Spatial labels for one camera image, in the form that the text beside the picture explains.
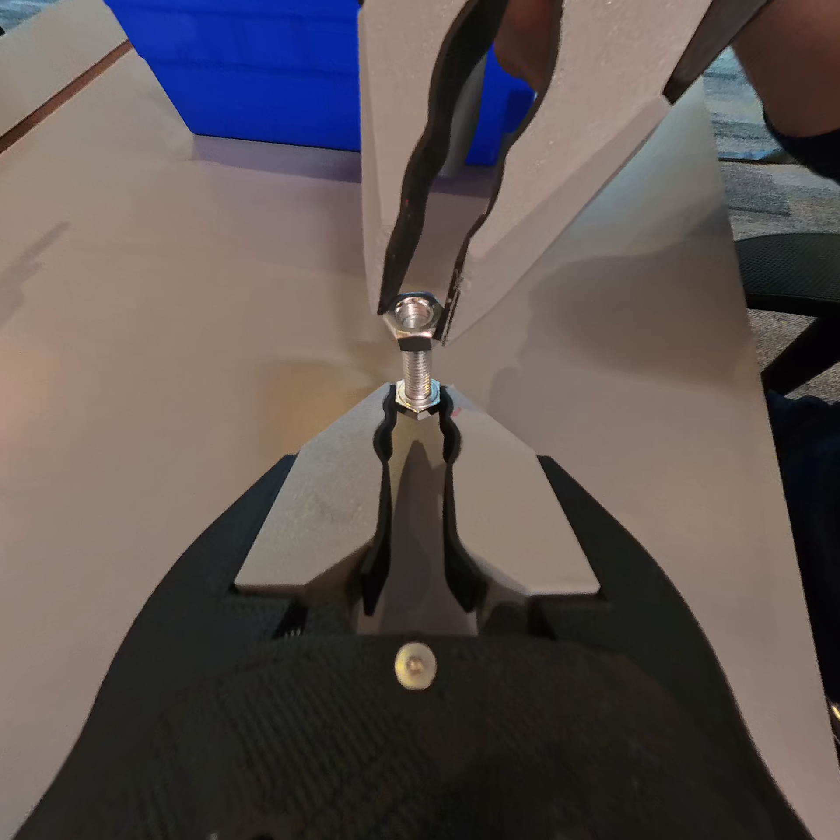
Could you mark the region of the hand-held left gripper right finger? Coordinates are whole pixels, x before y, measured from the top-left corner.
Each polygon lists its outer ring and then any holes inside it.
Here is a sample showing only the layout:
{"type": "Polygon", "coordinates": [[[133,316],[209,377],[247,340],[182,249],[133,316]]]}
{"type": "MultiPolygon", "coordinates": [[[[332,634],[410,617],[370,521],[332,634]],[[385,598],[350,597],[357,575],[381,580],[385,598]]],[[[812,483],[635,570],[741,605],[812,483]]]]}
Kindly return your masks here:
{"type": "Polygon", "coordinates": [[[600,585],[536,453],[452,386],[440,389],[444,573],[465,613],[595,595],[600,585]]]}

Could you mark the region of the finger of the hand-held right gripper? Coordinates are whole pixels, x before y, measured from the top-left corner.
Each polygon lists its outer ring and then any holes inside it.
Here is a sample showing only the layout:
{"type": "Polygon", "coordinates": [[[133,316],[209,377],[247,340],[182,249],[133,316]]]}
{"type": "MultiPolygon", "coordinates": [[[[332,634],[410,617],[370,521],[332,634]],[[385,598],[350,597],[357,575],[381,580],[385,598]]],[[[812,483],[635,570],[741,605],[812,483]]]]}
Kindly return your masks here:
{"type": "Polygon", "coordinates": [[[709,5],[563,2],[553,74],[465,241],[443,344],[509,293],[657,128],[665,84],[709,5]]]}
{"type": "Polygon", "coordinates": [[[456,106],[505,1],[367,1],[358,14],[364,268],[371,309],[402,292],[456,106]]]}

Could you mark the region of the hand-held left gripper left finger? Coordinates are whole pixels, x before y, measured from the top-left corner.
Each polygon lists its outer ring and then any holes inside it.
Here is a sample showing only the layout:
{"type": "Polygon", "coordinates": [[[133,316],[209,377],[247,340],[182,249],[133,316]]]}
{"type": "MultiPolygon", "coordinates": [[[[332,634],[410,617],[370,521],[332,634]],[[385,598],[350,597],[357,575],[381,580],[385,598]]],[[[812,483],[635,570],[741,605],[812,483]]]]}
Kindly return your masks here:
{"type": "Polygon", "coordinates": [[[239,592],[375,613],[391,565],[395,425],[396,387],[385,384],[300,449],[235,578],[239,592]]]}

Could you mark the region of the blue plastic bin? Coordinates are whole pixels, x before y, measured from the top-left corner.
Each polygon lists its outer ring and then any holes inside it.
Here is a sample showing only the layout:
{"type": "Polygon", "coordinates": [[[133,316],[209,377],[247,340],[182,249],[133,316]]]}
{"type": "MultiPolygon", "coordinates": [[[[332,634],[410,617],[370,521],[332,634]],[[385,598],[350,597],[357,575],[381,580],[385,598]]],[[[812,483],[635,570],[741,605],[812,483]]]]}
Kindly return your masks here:
{"type": "Polygon", "coordinates": [[[359,2],[107,2],[186,126],[361,148],[359,2]]]}

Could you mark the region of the silver bolt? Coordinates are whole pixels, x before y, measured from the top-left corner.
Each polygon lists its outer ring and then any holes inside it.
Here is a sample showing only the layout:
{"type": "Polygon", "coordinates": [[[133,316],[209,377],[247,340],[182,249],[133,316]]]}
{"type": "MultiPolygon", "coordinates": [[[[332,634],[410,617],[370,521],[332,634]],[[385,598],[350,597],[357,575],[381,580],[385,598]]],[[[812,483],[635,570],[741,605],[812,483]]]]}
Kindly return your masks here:
{"type": "Polygon", "coordinates": [[[402,379],[395,385],[395,407],[417,421],[436,413],[440,404],[440,384],[432,374],[431,350],[404,350],[402,379]]]}

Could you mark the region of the silver hex nut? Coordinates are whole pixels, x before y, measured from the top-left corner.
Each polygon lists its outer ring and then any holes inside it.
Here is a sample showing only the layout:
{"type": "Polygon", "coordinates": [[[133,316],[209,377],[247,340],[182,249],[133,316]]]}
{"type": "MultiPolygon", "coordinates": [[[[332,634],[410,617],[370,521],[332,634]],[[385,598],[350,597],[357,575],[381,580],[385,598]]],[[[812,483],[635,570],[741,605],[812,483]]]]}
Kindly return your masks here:
{"type": "Polygon", "coordinates": [[[434,347],[444,307],[430,292],[396,297],[383,319],[402,352],[428,352],[434,347]]]}

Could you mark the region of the person's right forearm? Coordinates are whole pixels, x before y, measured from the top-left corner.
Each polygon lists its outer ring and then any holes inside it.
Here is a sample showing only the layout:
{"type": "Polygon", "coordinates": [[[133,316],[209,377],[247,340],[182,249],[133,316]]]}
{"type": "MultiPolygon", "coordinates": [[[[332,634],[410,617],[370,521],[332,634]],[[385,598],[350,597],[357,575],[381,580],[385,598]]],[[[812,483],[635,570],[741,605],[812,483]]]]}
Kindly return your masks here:
{"type": "Polygon", "coordinates": [[[839,183],[839,129],[795,137],[777,129],[766,111],[763,111],[763,120],[777,144],[796,163],[822,178],[839,183]]]}

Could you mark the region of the person's right hand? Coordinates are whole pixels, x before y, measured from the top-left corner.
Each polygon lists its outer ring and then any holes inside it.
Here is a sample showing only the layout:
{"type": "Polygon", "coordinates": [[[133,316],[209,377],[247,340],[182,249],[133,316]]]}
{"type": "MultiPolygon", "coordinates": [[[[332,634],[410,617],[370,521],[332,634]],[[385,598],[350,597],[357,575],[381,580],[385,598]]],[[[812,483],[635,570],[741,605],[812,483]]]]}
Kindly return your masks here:
{"type": "MultiPolygon", "coordinates": [[[[548,69],[555,5],[509,2],[496,38],[502,68],[534,89],[548,69]]],[[[838,129],[838,1],[772,1],[733,49],[777,130],[801,138],[838,129]]]]}

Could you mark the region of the person's black chair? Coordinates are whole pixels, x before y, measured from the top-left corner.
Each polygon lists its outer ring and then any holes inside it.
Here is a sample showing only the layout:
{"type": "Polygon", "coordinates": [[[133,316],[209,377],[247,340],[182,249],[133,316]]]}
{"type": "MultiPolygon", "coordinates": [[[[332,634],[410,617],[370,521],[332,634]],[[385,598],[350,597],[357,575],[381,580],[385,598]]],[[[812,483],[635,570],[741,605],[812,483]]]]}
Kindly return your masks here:
{"type": "Polygon", "coordinates": [[[761,374],[787,395],[839,362],[839,235],[769,234],[735,244],[748,309],[812,318],[761,374]]]}

